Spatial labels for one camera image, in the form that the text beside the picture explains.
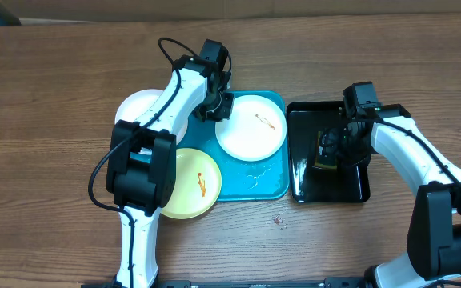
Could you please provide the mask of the green yellow sponge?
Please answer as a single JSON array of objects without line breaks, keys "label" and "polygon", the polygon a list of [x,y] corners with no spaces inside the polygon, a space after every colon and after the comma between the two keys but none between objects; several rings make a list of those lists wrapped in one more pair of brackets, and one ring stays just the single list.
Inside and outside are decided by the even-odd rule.
[{"label": "green yellow sponge", "polygon": [[335,170],[337,168],[337,160],[335,156],[335,135],[331,132],[318,132],[316,138],[316,156],[314,167],[327,170]]}]

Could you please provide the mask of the white plate with sauce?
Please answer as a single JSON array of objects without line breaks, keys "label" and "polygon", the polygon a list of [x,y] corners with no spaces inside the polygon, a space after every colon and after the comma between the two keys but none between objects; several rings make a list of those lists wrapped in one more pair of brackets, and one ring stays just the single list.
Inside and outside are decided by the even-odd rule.
[{"label": "white plate with sauce", "polygon": [[248,94],[237,97],[229,119],[215,124],[218,144],[231,157],[245,162],[269,158],[283,145],[287,123],[272,100]]}]

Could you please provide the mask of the yellow plate with sauce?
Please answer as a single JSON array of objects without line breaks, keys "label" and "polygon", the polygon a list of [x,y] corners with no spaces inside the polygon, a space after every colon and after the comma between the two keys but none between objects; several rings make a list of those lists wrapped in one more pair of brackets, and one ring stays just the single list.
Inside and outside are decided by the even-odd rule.
[{"label": "yellow plate with sauce", "polygon": [[201,150],[176,151],[176,181],[161,214],[173,219],[195,218],[208,211],[222,189],[222,174],[215,160]]}]

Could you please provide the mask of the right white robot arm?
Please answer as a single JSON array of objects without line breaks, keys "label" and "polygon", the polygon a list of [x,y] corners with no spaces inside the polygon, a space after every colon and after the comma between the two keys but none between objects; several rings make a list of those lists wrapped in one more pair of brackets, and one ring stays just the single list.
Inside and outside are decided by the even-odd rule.
[{"label": "right white robot arm", "polygon": [[461,169],[419,131],[401,105],[348,108],[346,121],[319,132],[321,156],[359,166],[382,155],[415,197],[401,256],[368,268],[363,287],[457,286],[461,277]]}]

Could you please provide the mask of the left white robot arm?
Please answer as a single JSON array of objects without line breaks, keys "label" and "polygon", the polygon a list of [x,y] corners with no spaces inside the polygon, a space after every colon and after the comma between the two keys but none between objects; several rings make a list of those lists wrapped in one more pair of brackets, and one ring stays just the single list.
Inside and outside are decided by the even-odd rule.
[{"label": "left white robot arm", "polygon": [[183,56],[157,101],[133,122],[112,131],[106,188],[113,194],[122,227],[122,256],[116,287],[154,287],[160,212],[176,179],[177,135],[194,110],[221,97],[229,74],[224,62]]}]

